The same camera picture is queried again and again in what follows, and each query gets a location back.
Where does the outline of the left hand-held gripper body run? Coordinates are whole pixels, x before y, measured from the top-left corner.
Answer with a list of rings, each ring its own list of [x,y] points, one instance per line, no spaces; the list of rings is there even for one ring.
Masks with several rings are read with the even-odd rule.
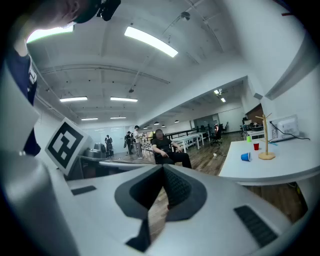
[[[45,152],[66,177],[82,177],[81,159],[98,161],[100,151],[91,148],[92,137],[64,118],[45,147]]]

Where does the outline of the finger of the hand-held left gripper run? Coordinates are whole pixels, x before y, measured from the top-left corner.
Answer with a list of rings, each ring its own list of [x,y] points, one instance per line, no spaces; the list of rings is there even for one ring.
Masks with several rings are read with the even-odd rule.
[[[112,172],[127,172],[144,167],[154,167],[155,164],[147,163],[130,163],[130,162],[118,162],[118,161],[99,161],[98,165],[102,168]]]

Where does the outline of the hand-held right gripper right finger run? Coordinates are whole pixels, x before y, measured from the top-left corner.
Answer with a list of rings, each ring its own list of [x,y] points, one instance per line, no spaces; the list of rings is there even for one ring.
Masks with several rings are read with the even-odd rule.
[[[276,207],[228,179],[163,166],[170,209],[152,256],[246,256],[291,227]]]

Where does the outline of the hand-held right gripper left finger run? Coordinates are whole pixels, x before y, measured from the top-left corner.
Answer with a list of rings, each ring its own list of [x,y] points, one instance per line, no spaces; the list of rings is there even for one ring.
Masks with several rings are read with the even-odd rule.
[[[153,256],[148,212],[162,167],[67,182],[74,200],[76,239],[85,256]]]

